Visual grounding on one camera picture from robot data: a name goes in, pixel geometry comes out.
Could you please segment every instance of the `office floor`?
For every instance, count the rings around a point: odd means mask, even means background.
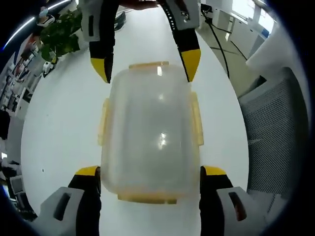
[[[234,87],[237,97],[240,97],[242,96],[242,94],[246,93],[247,89],[251,86],[258,75],[250,71],[249,68],[246,66],[246,59],[242,56],[242,54],[234,46],[234,44],[228,40],[229,34],[215,27],[213,27],[213,29],[224,50],[230,73],[230,81],[232,83],[232,86]],[[201,29],[198,29],[197,32],[212,48],[212,51],[215,53],[221,65],[226,71],[222,52],[210,27],[205,22],[203,22]]]

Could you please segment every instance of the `gray mesh chair back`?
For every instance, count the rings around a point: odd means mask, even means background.
[[[279,78],[239,99],[249,145],[247,192],[270,214],[269,220],[288,199],[299,176],[309,129],[294,74],[285,68]]]

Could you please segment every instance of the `white table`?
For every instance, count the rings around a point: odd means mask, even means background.
[[[247,187],[248,146],[241,109],[222,66],[198,35],[201,61],[192,90],[198,94],[204,142],[201,164],[227,171],[235,186]],[[182,66],[167,18],[161,8],[131,11],[116,33],[112,78],[130,64],[167,60]],[[101,108],[111,85],[94,71],[89,52],[68,55],[40,80],[22,135],[22,173],[30,205],[40,204],[74,173],[100,165],[97,145]],[[177,205],[118,201],[102,187],[100,234],[105,236],[200,235],[199,193]]]

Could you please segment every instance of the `transparent plastic container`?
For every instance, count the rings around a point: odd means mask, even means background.
[[[112,79],[101,180],[121,199],[174,200],[198,184],[199,147],[182,68],[130,66]]]

